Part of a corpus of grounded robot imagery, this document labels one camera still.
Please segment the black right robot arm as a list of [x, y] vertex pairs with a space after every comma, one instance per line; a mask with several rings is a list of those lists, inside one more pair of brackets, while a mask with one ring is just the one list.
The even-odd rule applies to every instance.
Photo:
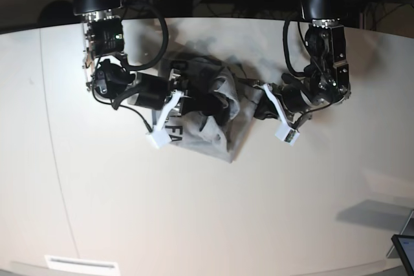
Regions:
[[[115, 9], [140, 5], [159, 21], [162, 42], [156, 56], [145, 64], [132, 65], [125, 53], [122, 18]], [[82, 17], [85, 42], [85, 69], [91, 70], [87, 87], [106, 100], [114, 110], [134, 98], [138, 107], [153, 111], [175, 111], [178, 115], [199, 112], [205, 116], [222, 117], [224, 103], [205, 86], [190, 78], [187, 69], [176, 78], [146, 74], [157, 65], [167, 51], [169, 30], [166, 19], [152, 4], [144, 0], [74, 0], [74, 15]]]

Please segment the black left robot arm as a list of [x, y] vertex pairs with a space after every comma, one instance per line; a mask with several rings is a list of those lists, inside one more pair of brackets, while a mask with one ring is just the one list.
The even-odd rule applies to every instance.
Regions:
[[288, 41], [292, 17], [288, 17], [282, 31], [288, 71], [281, 76], [283, 84], [274, 87], [272, 94], [289, 120], [298, 114], [298, 120], [304, 122], [313, 113], [346, 100], [351, 86], [345, 30], [340, 22], [345, 15], [345, 0], [299, 1], [301, 20], [309, 26], [306, 32], [299, 33], [309, 64], [302, 71], [292, 66]]

